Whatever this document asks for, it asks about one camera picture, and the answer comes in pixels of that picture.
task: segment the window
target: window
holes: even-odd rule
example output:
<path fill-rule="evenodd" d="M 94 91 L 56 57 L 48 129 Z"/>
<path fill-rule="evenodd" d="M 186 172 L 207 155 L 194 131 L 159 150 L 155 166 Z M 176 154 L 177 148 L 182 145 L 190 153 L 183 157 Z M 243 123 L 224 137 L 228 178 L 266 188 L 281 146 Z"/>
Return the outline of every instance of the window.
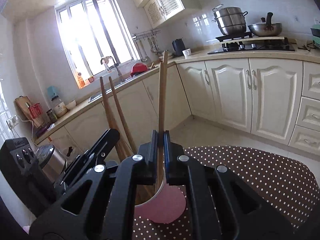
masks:
<path fill-rule="evenodd" d="M 57 19 L 77 82 L 78 73 L 87 85 L 89 77 L 104 75 L 114 63 L 121 66 L 139 57 L 116 0 L 78 0 L 57 9 Z M 101 65 L 106 56 L 115 62 Z"/>

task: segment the brown polka dot cloth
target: brown polka dot cloth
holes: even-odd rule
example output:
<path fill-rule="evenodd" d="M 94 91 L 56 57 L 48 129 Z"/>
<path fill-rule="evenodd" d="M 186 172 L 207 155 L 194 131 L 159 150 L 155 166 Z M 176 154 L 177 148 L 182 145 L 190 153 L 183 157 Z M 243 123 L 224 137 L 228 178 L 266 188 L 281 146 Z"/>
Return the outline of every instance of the brown polka dot cloth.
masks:
<path fill-rule="evenodd" d="M 189 147 L 185 154 L 205 166 L 227 166 L 284 215 L 295 229 L 306 221 L 320 199 L 315 176 L 306 165 L 296 160 L 234 146 Z M 180 189 L 186 195 L 185 188 Z M 135 217 L 132 239 L 191 240 L 190 223 L 188 204 L 183 214 L 170 224 L 156 224 Z"/>

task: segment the pan handle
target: pan handle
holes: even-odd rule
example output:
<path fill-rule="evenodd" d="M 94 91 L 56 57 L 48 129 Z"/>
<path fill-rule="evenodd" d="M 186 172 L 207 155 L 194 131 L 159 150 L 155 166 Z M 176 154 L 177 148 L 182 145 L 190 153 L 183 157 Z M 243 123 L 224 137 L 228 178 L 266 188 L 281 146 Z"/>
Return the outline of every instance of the pan handle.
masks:
<path fill-rule="evenodd" d="M 216 12 L 215 10 L 217 10 L 217 11 L 218 11 L 218 9 L 219 9 L 220 7 L 222 7 L 222 6 L 223 6 L 223 4 L 218 5 L 217 7 L 213 8 L 213 9 L 212 9 L 212 11 Z"/>
<path fill-rule="evenodd" d="M 273 16 L 273 13 L 269 12 L 267 14 L 267 22 L 266 22 L 266 27 L 270 27 L 271 26 L 271 18 Z"/>

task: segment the sink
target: sink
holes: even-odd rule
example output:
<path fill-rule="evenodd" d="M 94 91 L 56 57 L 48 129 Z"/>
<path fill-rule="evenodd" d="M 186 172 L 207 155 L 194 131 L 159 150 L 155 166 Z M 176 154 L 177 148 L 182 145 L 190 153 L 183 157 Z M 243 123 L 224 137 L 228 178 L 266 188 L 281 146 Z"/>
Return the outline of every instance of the sink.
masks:
<path fill-rule="evenodd" d="M 117 81 L 117 82 L 114 82 L 113 85 L 115 86 L 115 88 L 117 88 L 119 85 L 121 85 L 121 84 L 123 84 L 123 83 L 126 83 L 126 82 L 128 82 L 128 80 L 123 81 L 123 82 Z M 106 90 L 106 93 L 108 93 L 109 91 L 111 91 L 111 88 L 109 88 L 109 87 L 108 87 L 108 88 L 105 88 L 105 89 L 107 89 L 107 90 Z M 101 93 L 101 91 L 99 91 L 99 92 L 97 92 L 96 94 L 92 95 L 92 96 L 89 98 L 89 103 L 92 102 L 92 101 L 94 101 L 94 100 L 96 100 L 96 99 L 99 99 L 99 98 L 101 98 L 101 97 L 102 97 L 102 93 Z"/>

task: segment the lattice cabinet door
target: lattice cabinet door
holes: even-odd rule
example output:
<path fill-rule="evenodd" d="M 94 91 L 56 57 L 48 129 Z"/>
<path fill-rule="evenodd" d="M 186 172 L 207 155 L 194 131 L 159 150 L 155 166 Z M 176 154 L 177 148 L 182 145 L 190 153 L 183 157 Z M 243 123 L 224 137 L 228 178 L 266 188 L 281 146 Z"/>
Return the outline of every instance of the lattice cabinet door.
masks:
<path fill-rule="evenodd" d="M 163 23 L 166 20 L 163 12 L 160 10 L 159 3 L 157 0 L 150 0 L 144 6 L 144 9 L 146 11 L 152 28 L 159 26 L 159 24 Z"/>
<path fill-rule="evenodd" d="M 181 0 L 158 0 L 166 20 L 184 9 Z"/>

